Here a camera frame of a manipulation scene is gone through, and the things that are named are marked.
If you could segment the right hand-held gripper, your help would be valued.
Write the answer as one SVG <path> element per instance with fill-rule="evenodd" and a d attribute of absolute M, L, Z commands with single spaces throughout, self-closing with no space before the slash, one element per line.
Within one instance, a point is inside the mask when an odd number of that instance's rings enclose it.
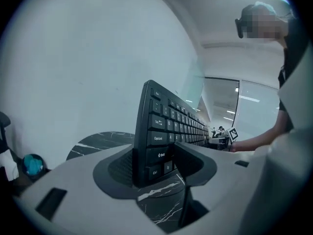
<path fill-rule="evenodd" d="M 228 151 L 237 138 L 238 133 L 235 127 L 232 127 L 212 138 L 212 144 L 216 145 L 218 150 Z"/>

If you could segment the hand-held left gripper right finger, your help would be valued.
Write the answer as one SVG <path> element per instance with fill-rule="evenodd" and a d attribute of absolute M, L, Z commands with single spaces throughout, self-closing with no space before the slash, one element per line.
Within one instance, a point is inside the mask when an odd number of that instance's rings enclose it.
<path fill-rule="evenodd" d="M 185 189 L 173 235 L 243 235 L 240 225 L 255 190 L 252 157 L 176 143 L 174 163 Z"/>

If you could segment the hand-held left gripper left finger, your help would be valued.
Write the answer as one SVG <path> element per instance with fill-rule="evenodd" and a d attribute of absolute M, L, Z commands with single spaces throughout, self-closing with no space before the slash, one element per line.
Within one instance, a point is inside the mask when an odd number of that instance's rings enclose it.
<path fill-rule="evenodd" d="M 48 235 L 165 235 L 137 205 L 138 191 L 108 173 L 111 160 L 131 150 L 128 144 L 66 161 L 15 202 Z"/>

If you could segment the black keyboard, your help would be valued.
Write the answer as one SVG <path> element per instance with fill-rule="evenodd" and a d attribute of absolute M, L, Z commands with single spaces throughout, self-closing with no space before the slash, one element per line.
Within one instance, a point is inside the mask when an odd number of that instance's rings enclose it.
<path fill-rule="evenodd" d="M 140 98 L 132 155 L 137 187 L 177 172 L 173 152 L 176 142 L 207 146 L 208 127 L 185 101 L 148 80 Z"/>

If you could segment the person's right forearm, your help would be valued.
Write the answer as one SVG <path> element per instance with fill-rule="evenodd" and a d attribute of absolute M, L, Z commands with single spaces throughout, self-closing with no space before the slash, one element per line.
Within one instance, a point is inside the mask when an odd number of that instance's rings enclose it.
<path fill-rule="evenodd" d="M 234 142 L 231 145 L 229 151 L 233 153 L 241 151 L 254 151 L 261 146 L 270 145 L 279 135 L 284 132 L 285 128 L 286 123 L 284 121 L 277 121 L 272 128 L 261 135 L 250 138 L 248 140 Z"/>

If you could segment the black trash bin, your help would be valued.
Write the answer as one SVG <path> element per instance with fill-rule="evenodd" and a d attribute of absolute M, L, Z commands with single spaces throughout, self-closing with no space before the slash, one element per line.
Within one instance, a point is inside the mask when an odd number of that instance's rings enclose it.
<path fill-rule="evenodd" d="M 43 167 L 43 169 L 41 170 L 40 173 L 38 173 L 37 175 L 34 175 L 34 176 L 30 176 L 30 175 L 27 174 L 26 168 L 25 168 L 25 166 L 23 164 L 24 158 L 22 159 L 22 171 L 23 171 L 23 173 L 30 179 L 31 182 L 35 182 L 38 179 L 40 179 L 41 177 L 43 177 L 44 175 L 46 175 L 49 172 L 49 169 L 47 169 L 46 163 L 45 163 L 45 161 L 43 160 L 43 158 L 41 156 L 39 156 L 37 154 L 30 154 L 30 155 L 34 156 L 37 159 L 41 159 L 42 162 L 43 162 L 43 165 L 44 165 L 44 167 Z"/>

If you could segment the crumpled blue plastic bag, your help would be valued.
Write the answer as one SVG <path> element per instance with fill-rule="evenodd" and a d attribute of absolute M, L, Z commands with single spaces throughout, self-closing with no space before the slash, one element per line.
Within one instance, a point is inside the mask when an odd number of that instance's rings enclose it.
<path fill-rule="evenodd" d="M 26 168 L 27 174 L 30 176 L 37 175 L 44 167 L 41 159 L 37 159 L 30 154 L 24 157 L 23 164 Z"/>

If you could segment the white paper sheet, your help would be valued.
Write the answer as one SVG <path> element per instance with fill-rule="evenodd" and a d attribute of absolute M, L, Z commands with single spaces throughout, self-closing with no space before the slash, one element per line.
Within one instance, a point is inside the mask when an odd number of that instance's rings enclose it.
<path fill-rule="evenodd" d="M 17 163 L 13 160 L 9 149 L 0 153 L 0 167 L 4 167 L 8 181 L 13 181 L 19 177 Z"/>

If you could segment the black mesh office chair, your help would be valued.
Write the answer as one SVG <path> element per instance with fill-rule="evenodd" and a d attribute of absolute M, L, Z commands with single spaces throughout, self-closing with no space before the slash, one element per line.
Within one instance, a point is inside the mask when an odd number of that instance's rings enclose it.
<path fill-rule="evenodd" d="M 9 117 L 0 111 L 0 154 L 6 150 L 10 151 L 13 161 L 17 163 L 19 177 L 13 181 L 8 181 L 4 167 L 0 166 L 0 189 L 7 189 L 11 195 L 20 196 L 31 185 L 31 182 L 22 172 L 22 159 L 8 147 L 5 128 L 10 124 L 11 120 Z"/>

